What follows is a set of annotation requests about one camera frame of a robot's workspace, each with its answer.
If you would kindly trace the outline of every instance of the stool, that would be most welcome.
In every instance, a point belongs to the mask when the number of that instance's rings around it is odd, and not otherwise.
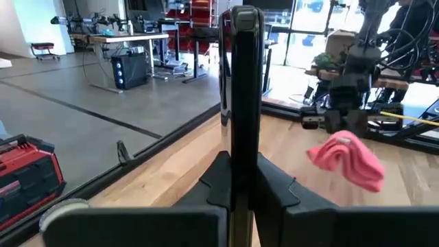
[[[53,43],[32,43],[30,45],[30,49],[32,50],[32,54],[35,56],[36,59],[43,61],[43,58],[51,57],[53,60],[55,59],[61,59],[61,57],[57,54],[53,54],[50,52],[51,49],[54,48]],[[35,50],[44,51],[47,50],[48,54],[35,54]]]

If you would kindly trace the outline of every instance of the red case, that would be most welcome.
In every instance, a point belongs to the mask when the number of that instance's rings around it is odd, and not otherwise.
[[[62,193],[65,181],[54,150],[23,134],[0,141],[0,231]]]

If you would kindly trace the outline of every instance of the pink towel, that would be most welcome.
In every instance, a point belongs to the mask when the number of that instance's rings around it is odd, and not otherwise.
[[[309,159],[320,169],[335,171],[341,163],[343,176],[350,182],[371,192],[380,192],[384,167],[378,158],[351,132],[333,134],[318,148],[307,151]]]

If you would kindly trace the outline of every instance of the table leg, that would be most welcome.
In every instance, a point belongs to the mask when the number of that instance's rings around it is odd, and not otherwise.
[[[199,74],[199,68],[198,68],[198,54],[200,52],[200,43],[195,40],[195,47],[193,48],[193,77],[187,80],[184,80],[183,83],[184,84],[188,84],[190,82],[196,81],[200,78],[204,78],[207,76],[206,73],[204,74]]]
[[[195,41],[195,47],[193,48],[193,76],[198,77],[198,55],[200,53],[200,43]]]
[[[163,33],[163,25],[158,24],[158,32]],[[158,41],[159,42],[159,53],[160,53],[160,66],[165,66],[165,40],[162,38]]]
[[[176,35],[175,35],[175,50],[176,50],[176,61],[180,60],[180,25],[176,24]]]
[[[160,76],[160,75],[156,75],[154,72],[154,51],[152,50],[153,46],[152,46],[152,40],[148,40],[148,63],[150,64],[150,75],[153,78],[156,79],[160,79],[160,80],[167,80],[166,76]]]
[[[270,90],[270,65],[272,63],[272,50],[268,49],[267,54],[267,63],[265,65],[265,75],[263,77],[263,84],[262,84],[262,93],[267,93]]]
[[[104,54],[102,53],[101,45],[99,43],[95,43],[94,50],[95,50],[95,53],[96,53],[96,56],[97,56],[97,62],[99,63],[100,67],[102,67],[102,65],[105,63],[105,59],[104,59]],[[103,86],[98,85],[98,84],[94,84],[94,83],[92,83],[90,81],[87,81],[88,85],[97,87],[99,89],[104,89],[104,90],[110,91],[112,93],[123,93],[123,91],[120,90],[120,89],[112,89],[112,88],[110,88],[109,87],[110,83],[114,83],[114,81],[113,82],[109,82],[109,78],[107,78],[107,75],[105,74],[105,71],[102,71],[102,73],[104,74],[102,76],[102,80],[104,81],[104,85]]]

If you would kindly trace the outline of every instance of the wooden table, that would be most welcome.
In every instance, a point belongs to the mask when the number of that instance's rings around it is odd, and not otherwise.
[[[72,38],[80,39],[85,42],[90,42],[90,44],[93,44],[94,50],[98,59],[98,63],[102,64],[105,62],[104,54],[102,52],[101,45],[104,43],[120,43],[120,42],[131,42],[131,41],[147,41],[148,44],[148,63],[149,63],[149,69],[150,69],[150,75],[157,79],[167,80],[167,77],[159,76],[154,73],[154,57],[153,57],[153,45],[152,41],[156,39],[164,39],[169,38],[168,34],[134,34],[134,35],[119,35],[114,37],[107,37],[107,36],[100,36],[100,35],[85,35],[85,34],[71,34]],[[91,86],[104,89],[107,91],[111,91],[113,93],[122,93],[122,90],[115,89],[114,87],[110,86],[110,82],[108,81],[108,76],[105,74],[102,75],[103,84],[96,84],[92,82],[88,82]]]
[[[395,75],[394,72],[395,71],[383,70],[381,72],[381,74],[382,75]],[[318,75],[318,77],[322,78],[323,80],[333,80],[333,79],[335,79],[335,78],[337,78],[339,76],[339,73],[336,72],[336,71],[327,71],[327,70],[324,70],[324,69],[320,70],[319,74],[317,74],[317,70],[314,69],[314,68],[306,70],[305,74],[307,74],[307,75],[314,75],[314,76]],[[407,91],[409,89],[409,84],[408,84],[408,82],[404,82],[404,81],[400,81],[400,80],[379,78],[373,84],[372,87],[374,87],[374,88],[385,87],[385,88],[400,89],[400,90]]]
[[[300,123],[263,115],[259,150],[298,182],[340,206],[437,204],[439,193],[426,176],[439,178],[439,158],[393,145],[365,140],[385,167],[381,193],[370,193],[337,173],[313,166],[305,151],[324,143],[328,134],[303,130]],[[221,150],[220,116],[216,115],[90,200],[94,207],[168,207],[177,202],[206,171]],[[35,236],[23,246],[43,246]],[[253,246],[259,246],[254,234]]]

